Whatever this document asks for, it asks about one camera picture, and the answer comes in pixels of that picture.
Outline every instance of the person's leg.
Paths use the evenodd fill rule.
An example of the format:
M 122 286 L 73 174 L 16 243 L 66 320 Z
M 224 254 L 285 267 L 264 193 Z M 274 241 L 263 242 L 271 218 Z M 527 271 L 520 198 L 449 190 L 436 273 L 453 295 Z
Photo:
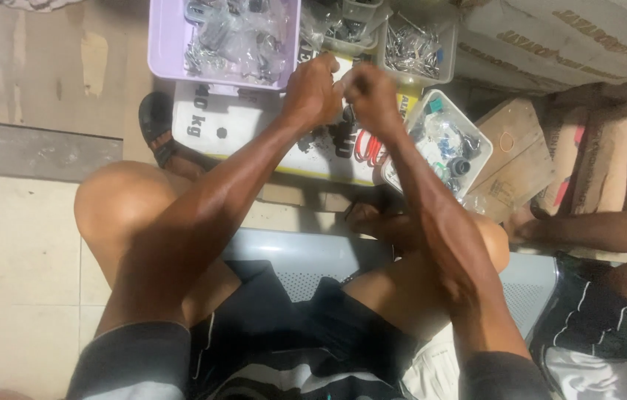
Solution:
M 361 207 L 366 208 L 365 211 L 354 209 L 351 213 L 353 229 L 359 230 L 365 225 L 365 232 L 361 233 L 403 246 L 406 254 L 385 268 L 356 277 L 343 287 L 343 291 L 402 332 L 420 340 L 431 339 L 449 323 L 449 316 L 436 290 L 437 277 L 413 244 L 417 243 L 416 233 L 409 217 L 376 216 L 375 210 L 368 209 L 368 205 L 362 204 Z M 365 214 L 366 221 L 360 213 Z M 504 230 L 488 217 L 472 216 L 500 273 L 509 260 L 508 238 Z
M 196 165 L 188 166 L 183 159 L 176 162 L 193 172 L 191 178 L 196 178 Z M 80 185 L 74 204 L 77 227 L 109 286 L 113 286 L 120 260 L 131 246 L 133 237 L 152 223 L 190 184 L 191 180 L 169 171 L 139 162 L 121 161 L 99 169 Z M 239 285 L 237 276 L 217 259 L 184 301 L 188 323 L 192 326 L 205 319 Z
M 627 211 L 539 220 L 525 207 L 504 225 L 517 241 L 627 253 Z M 627 263 L 611 268 L 600 281 L 627 297 Z

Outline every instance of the black sandal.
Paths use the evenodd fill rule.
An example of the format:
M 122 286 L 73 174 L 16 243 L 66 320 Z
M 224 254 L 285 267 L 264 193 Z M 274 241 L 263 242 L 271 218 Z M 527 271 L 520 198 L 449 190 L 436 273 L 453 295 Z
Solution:
M 173 100 L 163 92 L 153 92 L 141 100 L 138 107 L 138 122 L 141 125 L 143 138 L 151 148 L 151 143 L 156 141 L 163 133 L 173 127 Z M 165 168 L 168 160 L 176 151 L 176 141 L 171 137 L 169 141 L 158 146 L 153 151 L 160 168 Z

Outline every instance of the plastic container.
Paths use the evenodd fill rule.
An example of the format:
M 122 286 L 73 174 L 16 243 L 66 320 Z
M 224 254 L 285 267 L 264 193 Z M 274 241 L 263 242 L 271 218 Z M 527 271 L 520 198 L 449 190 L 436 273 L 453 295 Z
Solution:
M 255 85 L 237 80 L 217 80 L 188 75 L 184 67 L 185 50 L 193 37 L 194 29 L 198 29 L 198 26 L 185 20 L 183 1 L 151 0 L 148 23 L 148 66 L 155 76 L 164 79 L 193 80 L 211 85 L 230 85 L 252 89 L 284 90 L 289 76 L 296 69 L 301 0 L 282 0 L 282 3 L 289 14 L 289 24 L 286 27 L 286 38 L 283 43 L 287 62 L 286 70 L 272 85 Z
M 486 162 L 489 157 L 491 157 L 491 153 L 493 153 L 493 145 L 491 141 L 484 136 L 481 131 L 478 130 L 476 125 L 469 121 L 460 110 L 457 108 L 451 100 L 444 96 L 440 90 L 430 90 L 422 99 L 420 99 L 417 104 L 412 108 L 409 114 L 407 114 L 407 118 L 405 119 L 405 126 L 408 132 L 415 126 L 415 124 L 421 118 L 424 119 L 428 111 L 425 111 L 425 107 L 429 107 L 428 104 L 432 105 L 432 113 L 440 113 L 439 115 L 442 117 L 446 123 L 453 125 L 456 129 L 471 137 L 474 140 L 478 140 L 478 155 L 474 158 L 469 159 L 469 171 L 466 172 L 461 177 L 456 177 L 456 181 L 459 183 L 459 191 L 455 194 L 455 197 L 458 199 L 462 199 L 466 193 L 469 191 L 469 188 L 474 183 L 476 177 L 478 177 L 481 169 L 484 168 Z M 415 144 L 417 150 L 420 151 L 420 154 L 430 162 L 431 152 L 429 150 L 430 141 L 425 140 L 424 138 L 417 138 L 418 141 Z M 443 164 L 455 161 L 455 157 L 451 157 L 449 160 L 443 161 Z M 387 182 L 390 186 L 396 188 L 400 193 L 402 193 L 402 186 L 400 185 L 398 173 L 395 170 L 395 166 L 392 164 L 392 160 L 388 158 L 385 163 L 382 165 L 381 170 L 382 179 Z
M 360 44 L 350 43 L 347 41 L 339 41 L 338 39 L 326 36 L 326 38 L 323 40 L 323 48 L 333 50 L 338 53 L 347 54 L 349 56 L 357 56 L 361 53 L 374 53 L 375 49 L 378 47 L 378 41 L 380 41 L 381 39 L 381 32 L 384 31 L 380 28 L 375 31 L 375 34 L 372 36 L 372 43 L 368 46 L 361 46 Z
M 418 24 L 418 26 L 435 23 L 442 27 L 442 31 L 438 32 L 439 44 L 442 45 L 442 61 L 437 64 L 439 66 L 439 77 L 437 79 L 388 68 L 385 65 L 385 47 L 388 45 L 388 22 L 386 21 L 382 25 L 382 30 L 385 34 L 381 35 L 380 40 L 378 40 L 378 67 L 387 71 L 390 76 L 394 77 L 402 85 L 427 87 L 448 83 L 454 77 L 459 15 L 456 8 L 450 4 L 442 3 L 437 6 L 424 6 L 424 4 L 424 2 L 418 1 L 398 1 L 392 7 L 392 10 L 395 12 L 400 11 L 405 18 Z
M 370 22 L 375 10 L 381 4 L 382 0 L 373 0 L 370 4 L 358 3 L 355 0 L 343 0 L 343 17 L 351 21 Z

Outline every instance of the tiled floor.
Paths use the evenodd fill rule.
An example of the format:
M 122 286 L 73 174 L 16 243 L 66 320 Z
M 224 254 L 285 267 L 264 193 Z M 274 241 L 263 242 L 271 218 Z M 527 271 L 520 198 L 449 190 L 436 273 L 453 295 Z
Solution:
M 0 387 L 64 396 L 110 290 L 79 237 L 77 184 L 0 177 Z M 336 232 L 331 213 L 256 202 L 243 226 Z

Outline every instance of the person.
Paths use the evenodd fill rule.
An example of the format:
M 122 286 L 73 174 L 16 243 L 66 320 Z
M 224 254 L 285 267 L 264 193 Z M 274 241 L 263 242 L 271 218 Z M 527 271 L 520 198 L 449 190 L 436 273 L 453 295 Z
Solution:
M 327 53 L 300 64 L 280 115 L 207 173 L 172 142 L 172 104 L 144 99 L 141 129 L 165 169 L 111 164 L 76 195 L 113 291 L 68 399 L 399 399 L 416 348 L 450 320 L 463 399 L 550 398 L 485 238 L 407 136 L 396 85 L 369 64 L 334 84 L 338 68 Z M 294 304 L 268 262 L 219 256 L 286 152 L 343 96 L 395 161 L 419 242 L 345 285 L 322 278 Z
M 536 219 L 526 205 L 505 228 L 514 243 L 627 253 L 627 211 Z M 557 260 L 564 274 L 534 358 L 567 399 L 627 399 L 627 263 Z

